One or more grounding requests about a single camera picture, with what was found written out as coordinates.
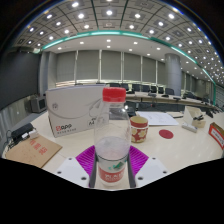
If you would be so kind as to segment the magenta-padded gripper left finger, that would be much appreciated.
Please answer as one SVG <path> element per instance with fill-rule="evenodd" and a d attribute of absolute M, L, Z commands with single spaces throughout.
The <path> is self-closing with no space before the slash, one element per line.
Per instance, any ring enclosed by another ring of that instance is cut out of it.
<path fill-rule="evenodd" d="M 55 175 L 84 188 L 96 183 L 95 147 L 90 146 L 76 157 L 68 157 L 55 171 Z"/>

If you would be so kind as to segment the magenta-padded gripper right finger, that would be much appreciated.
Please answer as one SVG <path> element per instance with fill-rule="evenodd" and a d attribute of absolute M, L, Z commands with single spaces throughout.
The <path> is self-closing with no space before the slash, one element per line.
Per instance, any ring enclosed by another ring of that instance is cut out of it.
<path fill-rule="evenodd" d="M 134 146 L 128 156 L 128 178 L 131 188 L 140 188 L 167 175 L 167 168 L 156 157 L 149 157 Z"/>

